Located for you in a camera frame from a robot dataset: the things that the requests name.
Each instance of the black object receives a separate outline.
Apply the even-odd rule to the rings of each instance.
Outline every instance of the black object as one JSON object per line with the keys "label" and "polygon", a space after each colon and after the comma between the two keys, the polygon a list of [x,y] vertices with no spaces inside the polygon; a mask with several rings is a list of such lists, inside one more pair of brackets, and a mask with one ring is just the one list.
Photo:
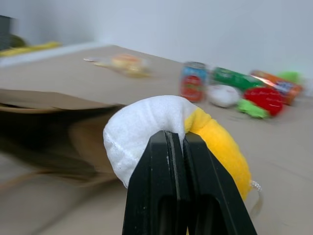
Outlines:
{"label": "black object", "polygon": [[198,135],[153,135],[130,179],[123,235],[256,235],[235,182]]}
{"label": "black object", "polygon": [[12,18],[0,16],[0,50],[10,48],[10,30]]}

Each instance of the yellow plush fabric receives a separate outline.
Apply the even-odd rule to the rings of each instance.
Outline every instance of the yellow plush fabric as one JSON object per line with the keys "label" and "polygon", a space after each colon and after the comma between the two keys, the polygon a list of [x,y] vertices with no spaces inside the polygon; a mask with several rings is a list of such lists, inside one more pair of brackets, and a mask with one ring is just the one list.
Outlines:
{"label": "yellow plush fabric", "polygon": [[243,200],[251,190],[251,174],[248,164],[231,135],[209,114],[197,108],[185,120],[185,132],[202,137],[207,147],[234,179]]}
{"label": "yellow plush fabric", "polygon": [[60,47],[60,46],[61,44],[58,42],[49,42],[49,43],[35,45],[35,46],[10,48],[7,50],[0,51],[0,57],[20,55],[20,54],[25,54],[29,52],[39,51],[39,50],[52,49],[52,48]]}

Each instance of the white string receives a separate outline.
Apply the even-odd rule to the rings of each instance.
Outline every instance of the white string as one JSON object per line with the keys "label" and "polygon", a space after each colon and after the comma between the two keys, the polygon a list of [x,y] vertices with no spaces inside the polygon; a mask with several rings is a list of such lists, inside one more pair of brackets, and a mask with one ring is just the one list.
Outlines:
{"label": "white string", "polygon": [[256,204],[250,211],[250,217],[251,219],[254,219],[261,212],[264,198],[262,193],[262,187],[256,181],[251,181],[250,185],[253,189],[256,189],[259,193],[259,200],[256,202]]}

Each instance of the green plush toy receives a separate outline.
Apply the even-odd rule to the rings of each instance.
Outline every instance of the green plush toy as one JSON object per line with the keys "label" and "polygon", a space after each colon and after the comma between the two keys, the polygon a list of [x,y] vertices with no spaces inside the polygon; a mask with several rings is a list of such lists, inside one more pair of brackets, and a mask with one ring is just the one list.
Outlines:
{"label": "green plush toy", "polygon": [[254,118],[269,118],[270,117],[267,110],[256,106],[251,101],[246,100],[246,99],[241,99],[238,102],[237,108],[240,112],[248,114]]}
{"label": "green plush toy", "polygon": [[25,40],[17,35],[11,34],[10,35],[10,47],[16,48],[16,47],[25,47],[27,46],[27,43]]}
{"label": "green plush toy", "polygon": [[280,78],[283,78],[289,82],[295,84],[301,84],[301,74],[295,71],[284,71],[277,75]]}

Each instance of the clear plastic wrapper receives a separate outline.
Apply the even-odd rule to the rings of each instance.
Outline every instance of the clear plastic wrapper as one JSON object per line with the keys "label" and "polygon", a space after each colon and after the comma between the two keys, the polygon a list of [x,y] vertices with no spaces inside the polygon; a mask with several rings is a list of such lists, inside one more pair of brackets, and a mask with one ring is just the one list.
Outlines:
{"label": "clear plastic wrapper", "polygon": [[108,68],[128,77],[149,77],[148,61],[130,54],[118,54],[103,58],[86,58],[86,61],[93,62],[96,66]]}

